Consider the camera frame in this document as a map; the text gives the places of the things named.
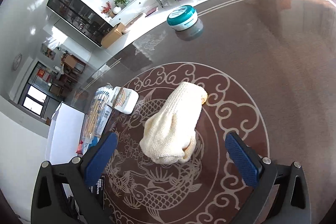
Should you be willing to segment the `blue cardboard box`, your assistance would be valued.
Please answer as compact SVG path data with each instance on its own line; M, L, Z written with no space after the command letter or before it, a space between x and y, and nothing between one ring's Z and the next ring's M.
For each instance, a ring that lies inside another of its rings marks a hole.
M82 148L81 148L82 154L84 155L88 151L88 149L90 149L91 147L94 147L98 142L99 142L99 138L97 137L93 137L91 141L89 141L88 139L85 139L83 141Z

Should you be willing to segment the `cardboard box on floor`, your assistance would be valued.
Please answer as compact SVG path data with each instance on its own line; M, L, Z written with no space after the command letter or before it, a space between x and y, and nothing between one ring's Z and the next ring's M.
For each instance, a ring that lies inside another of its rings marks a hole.
M109 48L114 42L123 36L122 32L124 28L125 26L122 23L114 26L113 29L103 37L101 46L105 49Z

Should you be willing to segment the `cream knitted cloth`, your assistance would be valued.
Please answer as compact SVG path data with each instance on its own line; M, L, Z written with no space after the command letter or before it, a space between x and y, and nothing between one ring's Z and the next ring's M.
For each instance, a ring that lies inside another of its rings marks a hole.
M196 84L182 82L165 104L144 125L139 146L153 162L172 165L190 160L196 147L196 131L207 92Z

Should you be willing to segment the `white small box orange label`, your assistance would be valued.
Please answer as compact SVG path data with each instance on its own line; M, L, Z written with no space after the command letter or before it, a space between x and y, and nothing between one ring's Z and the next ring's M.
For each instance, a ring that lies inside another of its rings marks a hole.
M110 104L113 109L129 115L133 112L139 99L139 94L133 89L116 86Z

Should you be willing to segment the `teal white round container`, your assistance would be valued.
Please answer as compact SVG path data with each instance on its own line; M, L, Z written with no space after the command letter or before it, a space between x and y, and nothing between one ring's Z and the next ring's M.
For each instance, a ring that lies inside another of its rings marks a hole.
M198 20L196 9L191 5L177 7L167 17L167 24L175 31L184 31Z

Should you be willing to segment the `black cardboard box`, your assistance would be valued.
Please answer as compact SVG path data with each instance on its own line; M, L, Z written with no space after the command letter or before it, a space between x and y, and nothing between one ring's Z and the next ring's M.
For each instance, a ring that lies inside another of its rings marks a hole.
M96 185L89 188L94 198L98 201L101 208L104 208L104 188L105 188L105 175L102 174L97 181Z

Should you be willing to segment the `white storage bin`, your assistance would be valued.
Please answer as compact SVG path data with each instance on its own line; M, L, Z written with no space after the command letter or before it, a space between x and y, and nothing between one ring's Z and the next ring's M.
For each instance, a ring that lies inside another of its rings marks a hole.
M77 156L85 114L62 102L51 118L45 159L52 165L68 163Z

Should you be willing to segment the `bag of wooden chopsticks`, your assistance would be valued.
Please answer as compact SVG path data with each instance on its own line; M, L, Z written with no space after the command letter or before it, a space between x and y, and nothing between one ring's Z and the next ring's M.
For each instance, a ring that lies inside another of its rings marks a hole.
M96 90L92 99L87 119L84 124L83 142L92 143L94 137L100 138L109 114L106 114L108 102L113 96L113 87L108 84Z

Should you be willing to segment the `red flower vase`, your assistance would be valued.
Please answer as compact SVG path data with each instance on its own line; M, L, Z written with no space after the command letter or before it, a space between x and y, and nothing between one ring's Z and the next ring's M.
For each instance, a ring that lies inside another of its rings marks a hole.
M105 6L101 7L101 13L111 18L114 18L115 14L113 13L113 8L110 1L107 1L105 3Z

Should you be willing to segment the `red snack packet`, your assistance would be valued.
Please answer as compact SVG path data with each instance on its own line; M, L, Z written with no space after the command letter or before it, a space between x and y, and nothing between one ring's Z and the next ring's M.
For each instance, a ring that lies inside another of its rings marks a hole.
M77 150L76 150L76 153L78 153L78 154L83 154L82 153L82 146L83 146L83 144L82 143L79 143L79 145L78 145L78 147L77 147Z

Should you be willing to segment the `dark glass display cabinet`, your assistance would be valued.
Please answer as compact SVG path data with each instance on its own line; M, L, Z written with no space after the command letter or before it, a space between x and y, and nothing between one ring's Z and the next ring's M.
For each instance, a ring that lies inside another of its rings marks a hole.
M81 0L49 0L47 7L98 47L112 30L107 21Z

